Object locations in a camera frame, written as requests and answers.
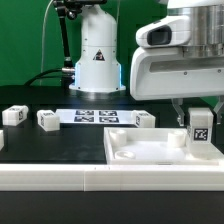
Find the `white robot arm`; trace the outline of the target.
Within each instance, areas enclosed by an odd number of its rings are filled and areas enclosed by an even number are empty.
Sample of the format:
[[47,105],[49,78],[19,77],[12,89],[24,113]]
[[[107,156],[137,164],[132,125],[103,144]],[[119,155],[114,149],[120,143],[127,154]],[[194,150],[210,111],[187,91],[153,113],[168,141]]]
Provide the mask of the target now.
[[[184,123],[185,98],[216,96],[224,114],[224,0],[157,0],[167,16],[136,32],[130,72],[136,100],[170,99]],[[121,90],[116,61],[116,22],[98,7],[84,10],[82,54],[71,89],[87,97]]]

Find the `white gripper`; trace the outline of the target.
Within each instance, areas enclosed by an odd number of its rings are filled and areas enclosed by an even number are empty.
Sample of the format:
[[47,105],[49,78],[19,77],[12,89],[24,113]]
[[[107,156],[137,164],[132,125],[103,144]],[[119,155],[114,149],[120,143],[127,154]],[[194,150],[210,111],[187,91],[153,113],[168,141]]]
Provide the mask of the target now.
[[[202,28],[189,15],[167,16],[136,32],[130,94],[136,100],[172,99],[177,122],[184,125],[182,98],[224,95],[222,25]],[[222,121],[224,96],[213,109]]]

